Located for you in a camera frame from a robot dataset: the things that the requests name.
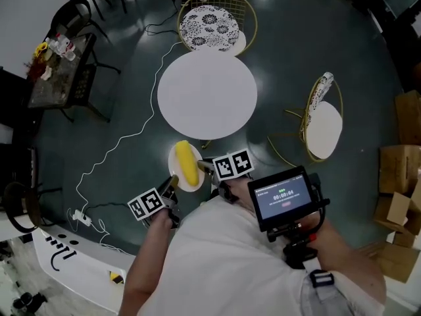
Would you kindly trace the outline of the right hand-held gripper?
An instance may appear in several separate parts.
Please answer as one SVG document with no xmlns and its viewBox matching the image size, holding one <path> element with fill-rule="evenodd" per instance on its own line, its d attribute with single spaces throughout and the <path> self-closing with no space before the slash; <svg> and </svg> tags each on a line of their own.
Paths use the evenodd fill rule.
<svg viewBox="0 0 421 316">
<path fill-rule="evenodd" d="M 213 160 L 198 160 L 197 166 L 204 173 L 212 175 L 212 181 L 218 188 L 218 193 L 230 203 L 237 201 L 238 198 L 233 195 L 226 181 L 238 178 L 252 179 L 251 171 L 254 170 L 248 148 L 215 157 Z"/>
</svg>

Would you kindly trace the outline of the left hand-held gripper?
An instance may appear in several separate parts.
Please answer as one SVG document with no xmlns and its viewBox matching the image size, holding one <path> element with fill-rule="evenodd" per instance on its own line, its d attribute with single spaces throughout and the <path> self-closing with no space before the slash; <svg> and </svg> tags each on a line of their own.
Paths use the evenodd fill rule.
<svg viewBox="0 0 421 316">
<path fill-rule="evenodd" d="M 136 221 L 142 222 L 143 226 L 148 229 L 152 223 L 152 216 L 164 209 L 168 211 L 168 216 L 172 221 L 171 229 L 177 229 L 181 221 L 176 197 L 178 182 L 178 176 L 173 174 L 167 179 L 164 186 L 159 189 L 147 190 L 129 201 L 128 207 Z"/>
</svg>

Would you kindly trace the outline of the white oval plate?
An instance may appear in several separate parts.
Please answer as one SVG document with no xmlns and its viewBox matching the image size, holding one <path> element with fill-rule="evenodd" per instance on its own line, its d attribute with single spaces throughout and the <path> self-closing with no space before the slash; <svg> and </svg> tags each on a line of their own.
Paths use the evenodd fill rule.
<svg viewBox="0 0 421 316">
<path fill-rule="evenodd" d="M 205 173 L 201 170 L 198 170 L 198 177 L 199 177 L 198 184 L 196 186 L 192 186 L 187 182 L 182 172 L 182 169 L 180 167 L 178 158 L 176 157 L 175 145 L 172 146 L 168 155 L 168 170 L 169 170 L 170 176 L 172 175 L 178 176 L 179 178 L 178 187 L 179 189 L 185 192 L 196 192 L 197 190 L 201 188 L 205 180 Z"/>
</svg>

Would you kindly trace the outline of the yellow corn cob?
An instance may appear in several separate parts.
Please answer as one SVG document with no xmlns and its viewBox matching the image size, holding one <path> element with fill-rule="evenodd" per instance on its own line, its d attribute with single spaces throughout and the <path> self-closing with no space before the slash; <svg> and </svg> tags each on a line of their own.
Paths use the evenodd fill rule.
<svg viewBox="0 0 421 316">
<path fill-rule="evenodd" d="M 197 171 L 197 161 L 188 141 L 183 140 L 175 145 L 176 158 L 180 164 L 182 174 L 190 186 L 199 183 L 199 173 Z"/>
</svg>

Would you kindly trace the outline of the person's right forearm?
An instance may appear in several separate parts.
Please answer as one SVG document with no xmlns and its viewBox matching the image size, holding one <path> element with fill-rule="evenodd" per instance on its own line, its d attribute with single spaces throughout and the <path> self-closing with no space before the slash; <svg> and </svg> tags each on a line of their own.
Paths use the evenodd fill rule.
<svg viewBox="0 0 421 316">
<path fill-rule="evenodd" d="M 248 178 L 226 181 L 231 193 L 239 198 L 239 204 L 252 210 L 253 202 L 248 182 L 250 182 Z M 319 213 L 312 213 L 298 220 L 305 232 L 316 227 L 320 221 Z M 316 233 L 316 240 L 310 243 L 310 247 L 318 251 L 318 260 L 322 270 L 335 271 L 345 275 L 369 296 L 385 305 L 386 285 L 380 268 L 373 260 L 349 246 L 329 220 L 325 219 L 322 223 Z"/>
</svg>

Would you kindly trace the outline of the person's left forearm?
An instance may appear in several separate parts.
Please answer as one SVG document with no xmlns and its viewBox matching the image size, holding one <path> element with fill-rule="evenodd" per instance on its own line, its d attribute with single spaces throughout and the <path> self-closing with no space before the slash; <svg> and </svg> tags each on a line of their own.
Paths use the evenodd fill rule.
<svg viewBox="0 0 421 316">
<path fill-rule="evenodd" d="M 167 209 L 153 216 L 145 240 L 128 271 L 118 316 L 136 316 L 156 290 L 168 251 L 171 228 L 172 220 Z"/>
</svg>

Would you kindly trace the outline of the person's white shirt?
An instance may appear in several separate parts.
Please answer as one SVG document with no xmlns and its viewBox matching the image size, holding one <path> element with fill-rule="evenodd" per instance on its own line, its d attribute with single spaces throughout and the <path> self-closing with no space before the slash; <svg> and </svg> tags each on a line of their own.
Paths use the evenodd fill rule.
<svg viewBox="0 0 421 316">
<path fill-rule="evenodd" d="M 314 288 L 246 209 L 220 197 L 181 223 L 159 283 L 137 316 L 382 316 L 384 305 L 341 273 Z"/>
</svg>

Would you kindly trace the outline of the white power strip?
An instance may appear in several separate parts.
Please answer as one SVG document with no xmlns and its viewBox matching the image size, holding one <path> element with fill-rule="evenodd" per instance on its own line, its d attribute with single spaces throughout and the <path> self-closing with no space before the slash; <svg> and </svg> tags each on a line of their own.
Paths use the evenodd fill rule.
<svg viewBox="0 0 421 316">
<path fill-rule="evenodd" d="M 85 213 L 81 212 L 80 210 L 76 209 L 74 214 L 72 215 L 72 219 L 74 221 L 78 221 L 86 226 L 91 226 L 91 218 L 88 217 Z"/>
</svg>

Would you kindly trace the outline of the white counter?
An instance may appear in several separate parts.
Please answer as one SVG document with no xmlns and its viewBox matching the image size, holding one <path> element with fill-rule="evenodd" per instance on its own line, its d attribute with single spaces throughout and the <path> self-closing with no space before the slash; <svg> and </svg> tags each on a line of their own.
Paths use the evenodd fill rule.
<svg viewBox="0 0 421 316">
<path fill-rule="evenodd" d="M 40 267 L 51 278 L 86 300 L 118 313 L 123 284 L 111 274 L 126 278 L 134 256 L 105 248 L 59 226 L 32 232 Z"/>
</svg>

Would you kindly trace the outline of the black white floral cushion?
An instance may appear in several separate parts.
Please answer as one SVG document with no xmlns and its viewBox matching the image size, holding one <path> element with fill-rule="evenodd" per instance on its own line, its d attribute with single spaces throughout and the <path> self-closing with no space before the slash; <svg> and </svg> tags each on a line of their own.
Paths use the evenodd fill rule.
<svg viewBox="0 0 421 316">
<path fill-rule="evenodd" d="M 239 38 L 234 16 L 222 7 L 202 5 L 189 11 L 179 25 L 181 39 L 192 50 L 228 51 Z"/>
</svg>

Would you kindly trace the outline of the dark glass side table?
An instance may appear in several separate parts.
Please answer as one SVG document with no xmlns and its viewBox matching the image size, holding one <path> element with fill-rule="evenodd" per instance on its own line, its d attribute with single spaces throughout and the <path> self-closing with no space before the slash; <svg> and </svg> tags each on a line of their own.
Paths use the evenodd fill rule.
<svg viewBox="0 0 421 316">
<path fill-rule="evenodd" d="M 47 66 L 52 68 L 48 80 L 38 78 L 34 82 L 28 108 L 30 109 L 58 109 L 63 115 L 65 110 L 72 107 L 84 107 L 106 123 L 110 119 L 103 115 L 90 102 L 89 98 L 99 67 L 116 71 L 121 70 L 104 63 L 100 63 L 94 52 L 97 41 L 95 34 L 88 33 L 72 38 L 75 46 L 76 58 L 69 61 L 54 54 Z"/>
</svg>

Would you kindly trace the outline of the black round stool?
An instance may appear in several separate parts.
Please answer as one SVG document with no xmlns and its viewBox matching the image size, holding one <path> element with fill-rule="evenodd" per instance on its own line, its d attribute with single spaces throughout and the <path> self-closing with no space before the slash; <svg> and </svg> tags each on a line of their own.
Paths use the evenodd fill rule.
<svg viewBox="0 0 421 316">
<path fill-rule="evenodd" d="M 1 199 L 5 213 L 17 231 L 23 234 L 32 233 L 41 225 L 40 204 L 34 188 L 27 187 L 19 182 L 11 182 L 5 188 Z M 27 216 L 33 227 L 24 227 L 18 217 Z"/>
</svg>

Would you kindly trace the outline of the group of clear water bottles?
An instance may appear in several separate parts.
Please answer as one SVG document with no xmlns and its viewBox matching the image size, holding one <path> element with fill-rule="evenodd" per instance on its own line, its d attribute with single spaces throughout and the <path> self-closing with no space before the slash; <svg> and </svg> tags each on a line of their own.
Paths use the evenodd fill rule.
<svg viewBox="0 0 421 316">
<path fill-rule="evenodd" d="M 58 56 L 73 61 L 76 58 L 74 44 L 63 34 L 57 33 L 54 38 L 46 38 L 45 42 L 50 50 Z"/>
</svg>

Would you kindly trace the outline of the open cardboard box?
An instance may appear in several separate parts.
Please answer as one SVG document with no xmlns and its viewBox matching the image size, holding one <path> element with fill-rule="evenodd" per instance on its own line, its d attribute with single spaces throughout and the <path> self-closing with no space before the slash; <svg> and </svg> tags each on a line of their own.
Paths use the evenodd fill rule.
<svg viewBox="0 0 421 316">
<path fill-rule="evenodd" d="M 403 234 L 419 235 L 421 231 L 421 178 L 410 197 L 395 192 L 381 196 L 374 212 L 374 221 Z"/>
</svg>

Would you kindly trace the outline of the black metal chair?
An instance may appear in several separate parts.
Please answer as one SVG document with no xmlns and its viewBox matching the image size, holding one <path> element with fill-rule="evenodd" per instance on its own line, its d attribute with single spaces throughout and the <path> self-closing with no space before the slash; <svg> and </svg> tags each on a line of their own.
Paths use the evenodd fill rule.
<svg viewBox="0 0 421 316">
<path fill-rule="evenodd" d="M 88 26 L 95 27 L 107 40 L 108 35 L 92 19 L 90 4 L 87 0 L 70 0 L 65 3 L 53 16 L 47 37 L 54 37 L 57 34 L 67 38 L 76 37 Z"/>
</svg>

